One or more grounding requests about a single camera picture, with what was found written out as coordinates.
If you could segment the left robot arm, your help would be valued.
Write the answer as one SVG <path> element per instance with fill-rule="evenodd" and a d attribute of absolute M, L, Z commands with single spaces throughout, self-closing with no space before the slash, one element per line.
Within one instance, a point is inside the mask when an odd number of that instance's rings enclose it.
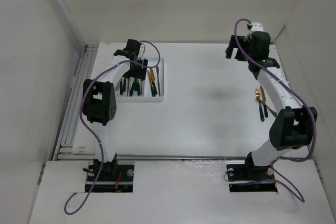
<path fill-rule="evenodd" d="M 93 164 L 86 170 L 90 181 L 111 181 L 120 176 L 111 122 L 117 112 L 117 96 L 143 94 L 148 60 L 140 53 L 145 50 L 142 41 L 128 39 L 123 49 L 116 50 L 107 69 L 83 83 L 80 119 L 96 138 L 96 154 Z"/>

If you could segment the silver rose fork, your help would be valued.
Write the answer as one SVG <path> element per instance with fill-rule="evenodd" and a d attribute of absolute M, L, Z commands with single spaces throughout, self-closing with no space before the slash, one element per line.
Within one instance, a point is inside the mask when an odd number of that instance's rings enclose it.
<path fill-rule="evenodd" d="M 119 85 L 120 85 L 120 82 L 117 82 L 117 84 L 116 84 L 115 87 L 114 87 L 114 90 L 115 90 L 115 91 L 118 91 L 118 90 L 119 90 Z"/>

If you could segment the rose gold knife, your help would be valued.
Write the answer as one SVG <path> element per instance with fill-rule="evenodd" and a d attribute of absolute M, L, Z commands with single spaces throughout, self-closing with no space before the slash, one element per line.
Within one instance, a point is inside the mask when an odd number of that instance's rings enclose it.
<path fill-rule="evenodd" d="M 161 78 L 160 78 L 160 68 L 156 67 L 156 75 L 157 75 L 157 87 L 158 87 L 158 92 L 159 92 L 159 96 L 162 96 L 162 89 L 161 89 Z"/>

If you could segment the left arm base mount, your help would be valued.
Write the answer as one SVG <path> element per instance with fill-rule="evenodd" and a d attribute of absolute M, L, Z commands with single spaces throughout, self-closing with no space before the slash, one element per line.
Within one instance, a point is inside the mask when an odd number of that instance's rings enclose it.
<path fill-rule="evenodd" d="M 90 164 L 83 171 L 87 173 L 85 192 L 88 193 L 98 173 L 99 166 Z M 95 183 L 93 193 L 132 193 L 134 179 L 133 164 L 118 164 L 115 171 L 103 170 Z"/>

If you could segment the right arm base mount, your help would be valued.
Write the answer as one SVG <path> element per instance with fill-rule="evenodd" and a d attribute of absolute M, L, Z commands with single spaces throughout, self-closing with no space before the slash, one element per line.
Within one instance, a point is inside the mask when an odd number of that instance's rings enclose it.
<path fill-rule="evenodd" d="M 225 180 L 231 193 L 277 193 L 274 175 L 269 168 L 249 169 L 245 164 L 227 164 Z"/>

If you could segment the white cutlery tray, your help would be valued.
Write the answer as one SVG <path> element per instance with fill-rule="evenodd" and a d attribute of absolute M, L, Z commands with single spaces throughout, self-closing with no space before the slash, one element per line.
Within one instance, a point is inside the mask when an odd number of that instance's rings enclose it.
<path fill-rule="evenodd" d="M 155 103 L 164 100 L 164 58 L 153 69 L 138 68 L 134 77 L 125 75 L 121 78 L 116 91 L 118 102 Z"/>

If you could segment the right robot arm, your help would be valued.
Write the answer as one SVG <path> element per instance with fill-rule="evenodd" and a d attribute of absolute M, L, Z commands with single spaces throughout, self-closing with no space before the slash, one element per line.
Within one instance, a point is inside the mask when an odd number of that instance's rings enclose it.
<path fill-rule="evenodd" d="M 317 140 L 317 111 L 295 93 L 282 75 L 280 64 L 269 56 L 270 35 L 264 31 L 261 23 L 249 19 L 239 19 L 247 23 L 247 35 L 234 33 L 225 51 L 226 58 L 232 57 L 236 48 L 235 59 L 246 61 L 254 78 L 266 90 L 277 116 L 269 130 L 268 140 L 257 150 L 250 152 L 243 164 L 244 175 L 255 180 L 266 172 L 274 161 L 283 158 L 287 152 L 309 146 L 304 158 L 292 158 L 293 162 L 304 162 L 312 156 Z"/>

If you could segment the gold knife green handle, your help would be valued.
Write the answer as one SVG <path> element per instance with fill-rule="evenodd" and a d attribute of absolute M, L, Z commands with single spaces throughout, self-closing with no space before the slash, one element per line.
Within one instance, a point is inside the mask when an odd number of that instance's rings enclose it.
<path fill-rule="evenodd" d="M 154 75 L 153 69 L 150 69 L 150 73 L 151 73 L 151 76 L 152 76 L 151 78 L 152 78 L 152 81 L 153 81 L 155 94 L 158 95 L 158 89 L 157 89 L 156 84 L 155 84 L 155 75 Z"/>
<path fill-rule="evenodd" d="M 153 86 L 153 81 L 152 81 L 152 76 L 151 76 L 151 73 L 149 70 L 147 70 L 147 73 L 148 73 L 148 80 L 149 80 L 149 83 L 150 83 L 150 89 L 151 89 L 151 94 L 152 94 L 152 97 L 155 97 L 156 94 L 155 94 L 155 91 L 154 91 L 154 86 Z"/>
<path fill-rule="evenodd" d="M 260 92 L 261 92 L 261 99 L 263 101 L 263 105 L 264 105 L 264 114 L 265 117 L 268 117 L 268 111 L 267 111 L 267 107 L 266 107 L 266 95 L 265 95 L 265 91 L 264 88 L 262 86 L 260 86 Z"/>

